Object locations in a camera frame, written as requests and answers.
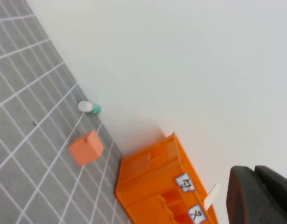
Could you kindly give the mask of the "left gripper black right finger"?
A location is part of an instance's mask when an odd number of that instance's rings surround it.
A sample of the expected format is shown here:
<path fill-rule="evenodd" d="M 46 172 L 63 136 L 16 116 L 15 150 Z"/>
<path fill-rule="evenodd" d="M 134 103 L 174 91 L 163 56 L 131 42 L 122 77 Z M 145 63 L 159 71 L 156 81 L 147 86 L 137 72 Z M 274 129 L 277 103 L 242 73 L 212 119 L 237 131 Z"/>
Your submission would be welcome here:
<path fill-rule="evenodd" d="M 287 224 L 287 178 L 267 166 L 256 166 L 254 172 L 273 206 L 269 218 L 277 224 Z"/>

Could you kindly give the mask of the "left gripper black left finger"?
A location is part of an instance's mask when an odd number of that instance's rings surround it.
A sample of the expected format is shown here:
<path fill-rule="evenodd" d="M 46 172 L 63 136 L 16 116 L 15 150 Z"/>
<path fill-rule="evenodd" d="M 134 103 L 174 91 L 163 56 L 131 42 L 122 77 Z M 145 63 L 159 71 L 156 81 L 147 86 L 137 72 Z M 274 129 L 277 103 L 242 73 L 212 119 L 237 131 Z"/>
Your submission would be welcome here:
<path fill-rule="evenodd" d="M 277 223 L 272 196 L 248 167 L 231 168 L 226 207 L 230 224 Z"/>

